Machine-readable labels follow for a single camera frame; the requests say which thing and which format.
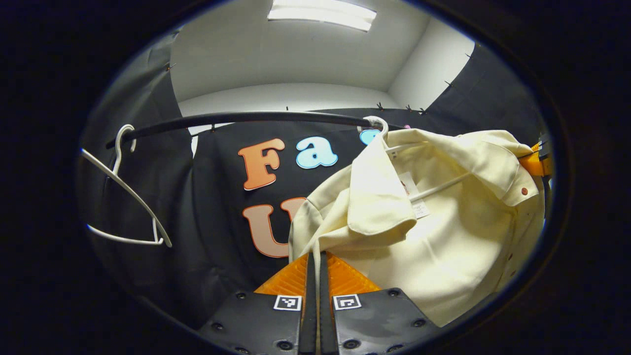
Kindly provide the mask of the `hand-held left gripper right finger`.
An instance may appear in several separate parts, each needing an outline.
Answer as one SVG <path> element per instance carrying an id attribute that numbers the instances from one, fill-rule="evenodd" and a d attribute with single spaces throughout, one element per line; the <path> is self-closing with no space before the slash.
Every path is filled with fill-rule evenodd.
<path id="1" fill-rule="evenodd" d="M 378 287 L 331 252 L 320 256 L 319 335 L 324 355 L 394 355 L 439 333 L 400 288 Z"/>

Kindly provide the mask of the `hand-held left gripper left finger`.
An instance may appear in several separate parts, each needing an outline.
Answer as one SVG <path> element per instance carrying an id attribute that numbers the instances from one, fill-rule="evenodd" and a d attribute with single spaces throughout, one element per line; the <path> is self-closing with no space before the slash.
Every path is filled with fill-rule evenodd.
<path id="1" fill-rule="evenodd" d="M 257 290 L 228 296 L 199 333 L 235 355 L 313 355 L 315 289 L 313 259 L 305 254 Z"/>

